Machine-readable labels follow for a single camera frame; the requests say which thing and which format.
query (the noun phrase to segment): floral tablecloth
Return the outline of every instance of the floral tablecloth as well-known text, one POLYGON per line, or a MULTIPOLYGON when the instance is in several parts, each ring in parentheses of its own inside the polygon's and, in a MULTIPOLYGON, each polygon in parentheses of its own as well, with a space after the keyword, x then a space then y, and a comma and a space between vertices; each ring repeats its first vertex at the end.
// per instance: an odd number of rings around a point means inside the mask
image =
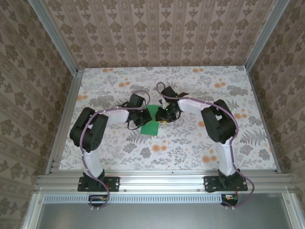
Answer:
MULTIPOLYGON (((155 90, 159 81, 177 93, 187 92, 207 101, 225 100, 240 128, 234 141, 238 167, 276 169, 243 66, 85 69, 70 129, 83 108, 114 107, 126 102, 137 90, 146 90, 151 104, 159 104, 160 96, 155 90)), ((111 170, 202 170, 216 169, 219 163, 202 118, 187 112, 176 122, 160 124, 157 136, 141 135, 140 129, 130 131, 126 123, 107 127, 100 157, 103 167, 111 170)), ((83 169, 80 149, 69 136, 60 169, 83 169)))

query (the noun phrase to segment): wall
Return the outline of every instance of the wall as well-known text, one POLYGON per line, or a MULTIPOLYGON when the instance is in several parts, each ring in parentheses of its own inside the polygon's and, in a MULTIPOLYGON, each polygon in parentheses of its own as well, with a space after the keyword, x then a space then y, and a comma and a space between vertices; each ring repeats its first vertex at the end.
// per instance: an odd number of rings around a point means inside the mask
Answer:
POLYGON ((243 65, 274 0, 43 0, 79 68, 243 65))
POLYGON ((250 74, 280 166, 305 210, 305 1, 290 0, 250 74))
POLYGON ((26 0, 0 5, 0 228, 18 228, 44 174, 71 74, 26 0))

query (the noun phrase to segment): table surface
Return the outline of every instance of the table surface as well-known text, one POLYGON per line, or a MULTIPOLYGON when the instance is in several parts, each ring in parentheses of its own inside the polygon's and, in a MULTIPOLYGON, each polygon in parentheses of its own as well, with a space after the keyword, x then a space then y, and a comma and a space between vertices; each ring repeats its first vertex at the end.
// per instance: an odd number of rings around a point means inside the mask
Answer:
MULTIPOLYGON (((155 90, 159 81, 194 98, 223 99, 240 129, 234 141, 237 167, 276 169, 243 66, 85 69, 70 129, 83 108, 111 108, 129 100, 137 90, 146 90, 151 104, 159 104, 155 90)), ((140 129, 130 131, 126 123, 111 125, 105 130, 99 150, 101 163, 109 170, 202 170, 217 169, 219 164, 215 143, 207 135, 202 118, 187 112, 173 123, 160 124, 157 136, 141 135, 140 129)), ((69 136, 60 169, 84 169, 81 151, 69 136)))

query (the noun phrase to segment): green block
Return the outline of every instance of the green block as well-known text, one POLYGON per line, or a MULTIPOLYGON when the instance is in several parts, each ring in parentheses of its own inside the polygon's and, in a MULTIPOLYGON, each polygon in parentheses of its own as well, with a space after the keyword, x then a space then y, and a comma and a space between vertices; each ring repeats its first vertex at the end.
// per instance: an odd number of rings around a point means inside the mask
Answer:
POLYGON ((158 135, 159 123, 156 122, 155 116, 159 107, 160 106, 158 105, 147 105, 149 113, 152 116, 152 121, 141 127, 142 135, 154 135, 154 136, 158 135))

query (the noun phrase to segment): floral mat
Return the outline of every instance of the floral mat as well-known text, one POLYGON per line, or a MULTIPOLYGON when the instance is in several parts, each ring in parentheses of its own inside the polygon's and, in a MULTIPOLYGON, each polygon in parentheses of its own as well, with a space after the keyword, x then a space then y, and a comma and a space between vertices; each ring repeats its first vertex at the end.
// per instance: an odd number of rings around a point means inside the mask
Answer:
MULTIPOLYGON (((146 90, 151 104, 159 104, 155 89, 159 81, 194 98, 223 99, 240 128, 234 141, 238 167, 276 169, 243 66, 85 69, 70 129, 83 108, 114 107, 137 90, 146 90)), ((130 131, 126 123, 111 125, 105 130, 99 150, 103 167, 110 170, 202 170, 217 169, 219 164, 215 143, 207 135, 202 118, 187 112, 173 123, 160 124, 157 136, 141 135, 140 129, 130 131)), ((83 169, 81 151, 69 136, 60 169, 83 169)))

